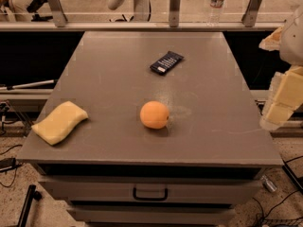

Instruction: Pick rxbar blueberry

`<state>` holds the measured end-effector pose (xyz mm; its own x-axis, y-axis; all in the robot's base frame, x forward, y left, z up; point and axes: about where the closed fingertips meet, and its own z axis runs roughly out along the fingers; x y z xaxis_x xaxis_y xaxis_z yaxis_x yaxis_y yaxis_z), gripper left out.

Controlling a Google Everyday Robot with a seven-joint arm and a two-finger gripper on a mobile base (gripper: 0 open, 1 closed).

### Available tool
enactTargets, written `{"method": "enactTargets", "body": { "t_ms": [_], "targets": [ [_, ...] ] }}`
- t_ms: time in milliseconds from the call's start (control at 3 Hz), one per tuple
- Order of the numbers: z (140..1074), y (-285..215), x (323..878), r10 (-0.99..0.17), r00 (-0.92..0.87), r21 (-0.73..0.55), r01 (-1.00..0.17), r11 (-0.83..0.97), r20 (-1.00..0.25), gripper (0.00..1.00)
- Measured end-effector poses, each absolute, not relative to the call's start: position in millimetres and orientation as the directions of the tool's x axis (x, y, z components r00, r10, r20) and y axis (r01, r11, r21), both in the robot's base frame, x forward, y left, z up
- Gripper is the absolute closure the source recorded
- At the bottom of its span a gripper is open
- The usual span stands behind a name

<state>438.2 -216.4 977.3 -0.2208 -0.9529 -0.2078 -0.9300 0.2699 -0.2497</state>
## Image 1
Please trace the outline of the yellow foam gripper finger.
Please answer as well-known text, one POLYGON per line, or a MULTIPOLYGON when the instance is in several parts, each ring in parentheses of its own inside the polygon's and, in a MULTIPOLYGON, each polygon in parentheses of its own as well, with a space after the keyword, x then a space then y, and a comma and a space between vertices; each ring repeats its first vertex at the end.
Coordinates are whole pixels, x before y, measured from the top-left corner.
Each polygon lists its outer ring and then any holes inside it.
POLYGON ((263 39, 260 44, 259 48, 267 51, 274 51, 280 49, 280 38, 282 33, 283 27, 277 28, 274 32, 272 32, 269 36, 263 39))
POLYGON ((292 65, 285 73, 274 74, 259 124, 267 131, 275 131, 282 127, 302 104, 303 67, 292 65))

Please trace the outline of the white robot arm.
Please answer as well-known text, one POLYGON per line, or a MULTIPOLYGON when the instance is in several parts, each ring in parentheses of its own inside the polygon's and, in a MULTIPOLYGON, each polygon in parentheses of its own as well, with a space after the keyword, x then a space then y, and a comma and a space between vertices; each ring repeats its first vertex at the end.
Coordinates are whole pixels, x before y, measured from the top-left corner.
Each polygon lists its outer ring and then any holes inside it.
POLYGON ((303 104, 303 5, 259 47, 278 50, 279 57, 291 65, 285 73, 274 74, 259 121, 263 129, 275 131, 303 104))

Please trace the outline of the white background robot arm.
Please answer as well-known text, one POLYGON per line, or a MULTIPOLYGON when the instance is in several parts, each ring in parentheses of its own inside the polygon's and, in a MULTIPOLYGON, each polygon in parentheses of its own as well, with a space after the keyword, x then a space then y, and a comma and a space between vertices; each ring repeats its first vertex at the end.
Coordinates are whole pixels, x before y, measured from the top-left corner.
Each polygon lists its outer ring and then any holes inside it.
POLYGON ((108 0, 107 6, 110 10, 120 8, 125 1, 132 5, 133 21, 148 22, 152 16, 152 5, 150 0, 108 0))

